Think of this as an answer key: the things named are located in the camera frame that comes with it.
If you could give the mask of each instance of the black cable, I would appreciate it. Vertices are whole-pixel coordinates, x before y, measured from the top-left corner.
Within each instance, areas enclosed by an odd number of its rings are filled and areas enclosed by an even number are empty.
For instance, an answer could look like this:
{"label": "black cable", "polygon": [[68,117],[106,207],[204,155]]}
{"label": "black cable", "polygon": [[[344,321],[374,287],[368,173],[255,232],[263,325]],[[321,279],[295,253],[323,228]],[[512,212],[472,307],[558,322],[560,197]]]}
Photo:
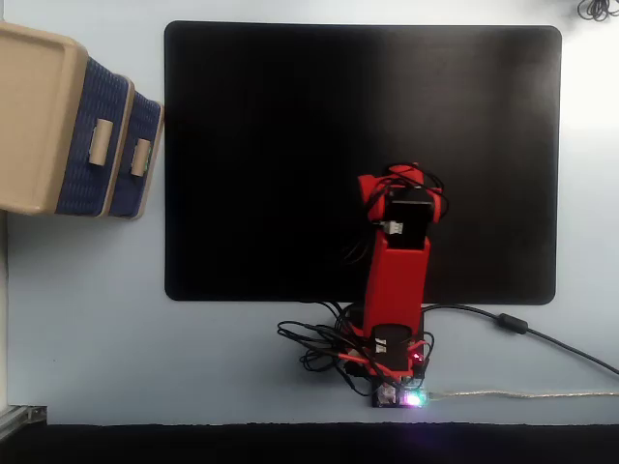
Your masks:
{"label": "black cable", "polygon": [[608,369],[610,372],[619,375],[619,369],[617,369],[616,367],[613,367],[612,365],[608,364],[607,362],[604,362],[602,360],[599,360],[598,358],[589,355],[588,353],[585,353],[584,351],[580,351],[577,348],[574,348],[573,346],[568,345],[567,343],[564,343],[562,341],[557,340],[556,338],[553,338],[549,335],[546,335],[545,333],[541,333],[538,331],[535,331],[533,329],[528,329],[527,332],[529,332],[532,335],[538,336],[539,338],[543,338],[546,341],[549,341],[550,343],[554,343],[557,346],[560,346],[561,348],[563,348],[564,350],[568,350],[572,353],[574,353],[575,355],[579,355],[582,358],[591,361],[592,363],[595,363],[597,365],[600,365],[601,367]]}
{"label": "black cable", "polygon": [[466,304],[431,304],[430,306],[424,306],[422,308],[422,313],[426,313],[434,309],[459,309],[460,311],[468,311],[474,312],[476,314],[481,314],[482,316],[489,317],[490,319],[498,319],[498,316],[496,314],[492,314],[491,312],[484,311],[483,309],[479,309],[477,307],[467,306]]}
{"label": "black cable", "polygon": [[484,311],[483,309],[479,309],[477,307],[468,306],[466,304],[431,304],[430,306],[425,306],[424,308],[422,308],[422,313],[426,313],[428,311],[432,311],[435,309],[458,309],[461,311],[472,312],[475,314],[483,315],[495,321],[496,324],[499,327],[502,327],[503,329],[507,329],[517,334],[532,334],[543,340],[553,343],[556,346],[563,348],[564,350],[574,353],[575,355],[579,355],[582,358],[589,360],[592,363],[600,365],[601,367],[609,370],[610,372],[614,374],[619,375],[619,369],[617,369],[616,367],[613,367],[607,362],[599,360],[595,356],[591,356],[588,353],[585,353],[584,351],[578,350],[577,348],[574,348],[573,346],[570,346],[567,343],[557,340],[556,338],[553,338],[550,335],[546,335],[545,333],[541,333],[534,329],[530,329],[526,321],[523,321],[522,319],[518,319],[509,314],[498,314],[497,315],[497,314],[493,314],[488,311]]}
{"label": "black cable", "polygon": [[[299,358],[299,362],[303,365],[305,370],[310,372],[326,372],[334,368],[354,392],[362,396],[372,395],[375,391],[360,391],[354,384],[351,376],[340,366],[340,363],[343,363],[345,360],[342,360],[339,357],[339,354],[348,354],[350,351],[354,350],[360,358],[367,360],[368,368],[371,368],[375,372],[375,376],[380,379],[381,384],[390,385],[397,390],[417,390],[421,386],[420,383],[418,386],[411,388],[409,384],[402,383],[384,374],[383,370],[380,368],[373,356],[368,353],[368,348],[373,348],[373,344],[375,344],[375,342],[370,343],[366,338],[356,335],[350,320],[346,317],[350,306],[347,308],[342,308],[335,302],[316,303],[328,308],[336,318],[336,322],[333,327],[322,324],[305,324],[297,321],[281,321],[278,323],[279,335],[292,341],[296,341],[303,347],[307,348],[305,354]],[[286,326],[300,327],[315,333],[315,335],[310,336],[302,333],[296,333]],[[431,338],[431,343],[428,354],[424,360],[424,369],[427,367],[429,355],[431,354],[434,346],[434,336],[431,333],[428,333],[428,335]]]}
{"label": "black cable", "polygon": [[576,10],[578,15],[587,21],[602,22],[609,16],[619,15],[619,9],[614,11],[610,9],[610,0],[581,0]]}

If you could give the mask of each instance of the white surface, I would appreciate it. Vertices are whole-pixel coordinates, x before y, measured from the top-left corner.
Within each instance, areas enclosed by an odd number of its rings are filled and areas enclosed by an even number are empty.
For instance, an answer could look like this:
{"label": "white surface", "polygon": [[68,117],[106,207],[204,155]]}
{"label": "white surface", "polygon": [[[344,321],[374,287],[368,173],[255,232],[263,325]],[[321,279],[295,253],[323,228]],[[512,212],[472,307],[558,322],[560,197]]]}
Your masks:
{"label": "white surface", "polygon": [[[564,51],[557,297],[544,307],[507,310],[619,364],[619,20],[579,20],[576,3],[8,0],[6,18],[77,39],[154,99],[163,98],[163,29],[174,19],[558,27]],[[337,374],[303,371],[296,346],[275,335],[284,318],[326,321],[320,307],[172,302],[163,292],[162,168],[160,159],[138,222],[10,217],[13,404],[47,405],[52,422],[85,423],[619,421],[616,398],[459,398],[421,412],[372,410]],[[427,327],[437,337],[427,374],[434,391],[619,391],[617,378],[485,320],[433,313]]]}

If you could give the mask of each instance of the wire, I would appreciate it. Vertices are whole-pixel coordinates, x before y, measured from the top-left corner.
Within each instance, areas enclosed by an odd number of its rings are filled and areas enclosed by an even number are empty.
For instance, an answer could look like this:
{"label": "wire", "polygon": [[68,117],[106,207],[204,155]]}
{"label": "wire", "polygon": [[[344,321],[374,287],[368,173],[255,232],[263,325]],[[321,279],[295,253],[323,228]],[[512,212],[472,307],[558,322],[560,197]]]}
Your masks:
{"label": "wire", "polygon": [[522,327],[524,332],[526,334],[532,334],[534,336],[537,336],[545,341],[548,341],[550,343],[555,344],[556,346],[559,346],[561,348],[563,348],[564,350],[567,350],[571,353],[574,353],[575,355],[579,355],[582,358],[595,363],[597,365],[600,365],[601,367],[609,370],[610,372],[619,375],[619,369],[617,369],[616,367],[613,367],[612,365],[608,364],[607,362],[604,362],[602,360],[599,360],[598,358],[589,355],[588,353],[585,353],[584,351],[578,350],[577,348],[574,348],[573,346],[568,345],[567,343],[564,343],[560,340],[557,340],[556,338],[551,337],[550,335],[546,335],[545,333],[541,333],[539,331],[536,331],[534,329],[529,329],[528,324],[525,321],[521,321],[519,319],[516,319],[514,316],[509,316],[507,314],[501,314],[501,315],[496,315],[496,314],[492,314],[491,312],[488,311],[484,311],[483,309],[479,309],[477,307],[473,307],[473,306],[467,306],[465,304],[432,304],[430,306],[425,306],[424,308],[422,308],[422,313],[427,313],[428,311],[433,311],[435,309],[458,309],[461,311],[466,311],[466,312],[472,312],[475,314],[480,314],[483,315],[485,317],[488,317],[490,319],[492,319],[493,321],[495,321],[499,326],[511,330],[512,332],[515,332],[514,330],[514,326],[511,326],[510,324],[505,324],[505,318],[509,318],[511,320],[516,320],[519,323],[522,323],[523,325],[518,325],[518,327]]}
{"label": "wire", "polygon": [[600,365],[604,369],[608,369],[610,372],[619,375],[619,369],[617,369],[616,367],[613,367],[612,365],[608,364],[607,362],[599,360],[598,358],[596,358],[594,356],[591,356],[588,353],[585,353],[584,351],[580,351],[577,348],[574,348],[573,346],[568,345],[567,343],[559,341],[556,338],[552,338],[551,336],[546,335],[545,333],[541,333],[541,332],[535,331],[533,329],[528,329],[527,332],[529,332],[530,334],[532,334],[534,336],[538,336],[539,338],[542,338],[542,339],[544,339],[546,341],[549,341],[550,343],[554,343],[555,345],[560,346],[564,350],[568,350],[568,351],[574,353],[575,355],[579,355],[582,358],[584,358],[586,360],[589,360],[590,362],[595,363],[597,365]]}
{"label": "wire", "polygon": [[581,0],[578,4],[578,15],[587,21],[602,22],[609,16],[618,16],[619,10],[610,9],[610,0]]}
{"label": "wire", "polygon": [[484,311],[483,309],[479,309],[478,307],[467,306],[465,304],[431,304],[430,306],[423,307],[422,313],[426,313],[435,309],[459,309],[460,311],[468,311],[474,312],[476,314],[481,314],[482,316],[489,317],[490,319],[494,320],[499,318],[499,316],[497,316],[496,314]]}
{"label": "wire", "polygon": [[[388,384],[397,390],[416,390],[419,385],[411,387],[410,382],[402,382],[394,371],[385,365],[378,363],[371,355],[375,341],[359,336],[355,333],[355,328],[352,326],[348,317],[346,317],[349,307],[343,309],[335,302],[316,302],[329,309],[335,317],[336,322],[333,327],[326,325],[305,324],[298,321],[281,321],[278,323],[278,334],[296,341],[307,350],[304,355],[299,358],[305,370],[310,372],[326,372],[330,369],[335,369],[344,379],[346,384],[356,393],[362,396],[369,396],[375,393],[375,390],[365,392],[360,391],[354,384],[351,376],[341,368],[341,362],[352,362],[363,365],[368,371],[373,370],[373,377],[378,377],[382,384]],[[292,327],[298,327],[309,331],[309,334],[297,333]],[[429,351],[424,359],[422,369],[427,367],[429,363],[429,355],[434,346],[434,336],[431,333],[424,333],[430,336],[431,342],[419,340],[416,342],[417,347],[428,345]],[[402,343],[410,342],[412,337],[402,341]],[[371,381],[369,373],[362,378]]]}
{"label": "wire", "polygon": [[514,399],[539,398],[582,398],[591,396],[619,396],[619,391],[578,391],[569,393],[521,393],[517,391],[481,390],[481,391],[430,391],[427,397],[431,401],[463,396],[500,396]]}

